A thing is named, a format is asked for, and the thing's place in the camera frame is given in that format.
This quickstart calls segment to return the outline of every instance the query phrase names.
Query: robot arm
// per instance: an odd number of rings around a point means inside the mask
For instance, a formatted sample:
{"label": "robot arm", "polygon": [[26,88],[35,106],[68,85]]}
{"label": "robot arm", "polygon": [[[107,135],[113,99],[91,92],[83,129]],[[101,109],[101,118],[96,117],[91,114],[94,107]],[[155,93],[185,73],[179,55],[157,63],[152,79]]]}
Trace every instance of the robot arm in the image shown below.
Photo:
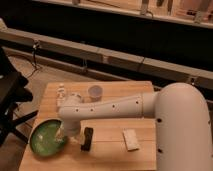
{"label": "robot arm", "polygon": [[155,117],[157,171],[212,171],[209,112],[193,86],[176,83],[160,92],[97,103],[81,103],[80,98],[68,97],[59,109],[66,135],[79,134],[81,120]]}

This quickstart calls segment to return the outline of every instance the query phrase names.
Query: brown object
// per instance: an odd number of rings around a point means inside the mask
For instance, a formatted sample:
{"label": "brown object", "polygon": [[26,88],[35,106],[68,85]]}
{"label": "brown object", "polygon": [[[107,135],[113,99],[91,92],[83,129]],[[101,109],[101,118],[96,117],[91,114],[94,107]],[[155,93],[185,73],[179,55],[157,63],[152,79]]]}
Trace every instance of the brown object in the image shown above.
{"label": "brown object", "polygon": [[82,151],[90,151],[92,144],[93,128],[86,127],[84,129],[85,142],[81,145]]}
{"label": "brown object", "polygon": [[[57,118],[57,88],[60,83],[49,83],[41,101],[39,113],[33,128],[39,123]],[[103,87],[102,101],[151,92],[153,87],[147,81],[96,82]],[[64,83],[68,92],[79,92],[90,102],[88,86],[94,82]],[[20,165],[20,171],[112,171],[112,170],[156,170],[155,121],[153,119],[101,119],[82,121],[82,129],[94,129],[92,146],[89,152],[81,151],[79,144],[71,141],[65,148],[51,158],[33,155],[27,145]],[[122,131],[135,129],[140,150],[126,150]]]}

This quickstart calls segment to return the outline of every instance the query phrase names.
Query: paper cup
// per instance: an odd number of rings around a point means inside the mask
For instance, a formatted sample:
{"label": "paper cup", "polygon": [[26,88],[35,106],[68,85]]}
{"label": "paper cup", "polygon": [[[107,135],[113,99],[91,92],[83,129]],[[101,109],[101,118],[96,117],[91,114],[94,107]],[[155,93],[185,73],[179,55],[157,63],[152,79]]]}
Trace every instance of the paper cup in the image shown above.
{"label": "paper cup", "polygon": [[103,94],[103,88],[99,85],[89,87],[88,94],[92,102],[100,101]]}

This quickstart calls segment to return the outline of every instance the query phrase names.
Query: chair leg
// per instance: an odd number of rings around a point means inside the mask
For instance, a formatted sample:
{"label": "chair leg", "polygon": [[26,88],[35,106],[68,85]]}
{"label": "chair leg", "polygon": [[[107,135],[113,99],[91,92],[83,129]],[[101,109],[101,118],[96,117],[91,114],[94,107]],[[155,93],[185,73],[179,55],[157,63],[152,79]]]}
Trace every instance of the chair leg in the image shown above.
{"label": "chair leg", "polygon": [[18,138],[20,138],[21,140],[23,140],[26,144],[28,143],[28,138],[23,135],[21,132],[19,132],[17,129],[12,129],[11,132],[13,134],[15,134]]}
{"label": "chair leg", "polygon": [[17,125],[19,125],[19,124],[21,124],[23,122],[26,122],[27,120],[33,118],[34,116],[37,115],[37,113],[38,113],[38,111],[34,111],[34,112],[30,113],[30,114],[22,116],[21,118],[13,120],[14,127],[16,127]]}
{"label": "chair leg", "polygon": [[12,120],[13,119],[13,111],[16,109],[18,107],[18,105],[16,104],[16,103],[12,103],[10,106],[9,106],[9,108],[8,108],[8,110],[7,110],[7,112],[6,112],[6,116],[7,116],[7,118],[8,118],[8,120]]}
{"label": "chair leg", "polygon": [[6,139],[8,134],[9,134],[9,131],[7,129],[2,128],[0,125],[0,147],[4,143],[4,140]]}

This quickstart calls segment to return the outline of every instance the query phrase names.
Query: green bowl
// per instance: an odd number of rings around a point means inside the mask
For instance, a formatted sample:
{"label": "green bowl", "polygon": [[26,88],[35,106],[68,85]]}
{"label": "green bowl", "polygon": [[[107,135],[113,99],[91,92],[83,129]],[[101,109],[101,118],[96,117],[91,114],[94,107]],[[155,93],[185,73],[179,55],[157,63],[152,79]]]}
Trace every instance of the green bowl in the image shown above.
{"label": "green bowl", "polygon": [[36,155],[48,157],[63,149],[68,138],[64,136],[60,140],[55,140],[60,125],[60,120],[51,119],[39,124],[34,129],[30,137],[30,148]]}

